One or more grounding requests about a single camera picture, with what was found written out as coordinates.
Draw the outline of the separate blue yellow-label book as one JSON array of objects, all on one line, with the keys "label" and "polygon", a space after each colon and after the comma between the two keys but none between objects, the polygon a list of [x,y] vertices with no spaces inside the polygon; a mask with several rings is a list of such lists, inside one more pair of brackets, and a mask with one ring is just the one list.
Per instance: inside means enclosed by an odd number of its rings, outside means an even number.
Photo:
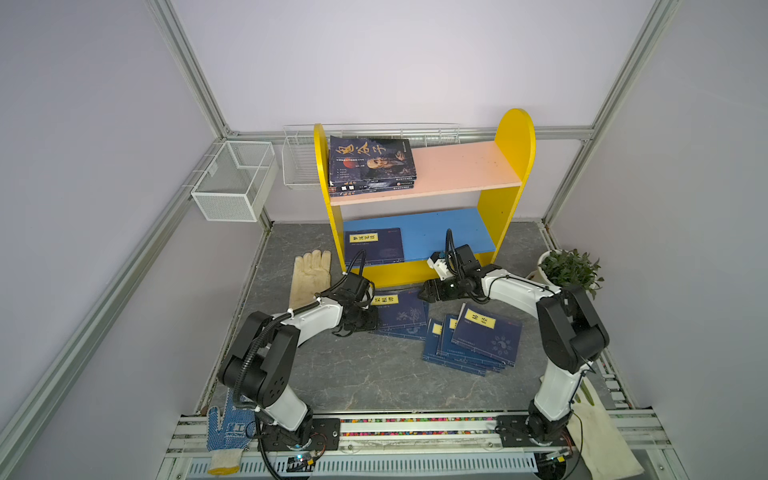
[{"label": "separate blue yellow-label book", "polygon": [[365,253],[366,265],[403,263],[405,253],[401,230],[385,228],[346,232],[344,253],[347,263],[360,252]]}]

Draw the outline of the dark wolf cover book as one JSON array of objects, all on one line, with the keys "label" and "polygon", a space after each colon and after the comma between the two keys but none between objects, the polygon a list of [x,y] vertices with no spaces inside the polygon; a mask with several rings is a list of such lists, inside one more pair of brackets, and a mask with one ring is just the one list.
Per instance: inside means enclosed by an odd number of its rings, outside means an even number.
[{"label": "dark wolf cover book", "polygon": [[339,185],[331,185],[328,187],[328,191],[330,187],[338,187],[338,186],[348,186],[348,185],[355,185],[355,186],[371,186],[371,187],[383,187],[385,185],[398,185],[398,184],[415,184],[415,181],[413,179],[407,179],[407,180],[395,180],[395,179],[389,179],[389,180],[370,180],[370,181],[356,181],[356,182],[347,182],[342,183]]}]

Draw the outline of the purple book with old man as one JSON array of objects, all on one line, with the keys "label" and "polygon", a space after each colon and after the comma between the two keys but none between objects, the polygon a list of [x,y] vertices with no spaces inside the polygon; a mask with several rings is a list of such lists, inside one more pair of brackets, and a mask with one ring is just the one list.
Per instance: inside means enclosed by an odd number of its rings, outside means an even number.
[{"label": "purple book with old man", "polygon": [[345,196],[357,196],[366,195],[381,192],[392,192],[399,190],[410,190],[414,188],[414,184],[398,184],[398,185],[385,185],[383,187],[371,187],[371,186],[338,186],[329,188],[329,196],[331,198],[345,197]]}]

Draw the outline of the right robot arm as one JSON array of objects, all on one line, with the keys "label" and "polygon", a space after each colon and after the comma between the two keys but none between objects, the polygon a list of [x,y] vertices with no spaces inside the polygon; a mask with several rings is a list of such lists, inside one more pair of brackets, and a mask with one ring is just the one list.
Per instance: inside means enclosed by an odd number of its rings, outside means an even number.
[{"label": "right robot arm", "polygon": [[497,301],[537,320],[547,365],[529,404],[524,431],[536,445],[558,440],[573,415],[586,372],[610,343],[590,295],[579,285],[546,285],[495,264],[483,266],[470,246],[455,245],[450,229],[444,250],[433,253],[427,265],[438,277],[423,284],[420,299],[469,299],[479,306]]}]

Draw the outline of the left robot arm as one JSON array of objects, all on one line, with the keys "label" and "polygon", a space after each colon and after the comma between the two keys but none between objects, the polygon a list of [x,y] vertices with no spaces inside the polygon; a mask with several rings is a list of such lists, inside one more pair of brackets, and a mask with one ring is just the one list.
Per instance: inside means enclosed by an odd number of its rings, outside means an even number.
[{"label": "left robot arm", "polygon": [[341,338],[375,330],[376,287],[364,276],[367,252],[355,254],[339,281],[310,303],[282,314],[250,314],[218,372],[232,405],[253,413],[280,445],[304,447],[312,435],[313,413],[289,385],[298,347],[329,331]]}]

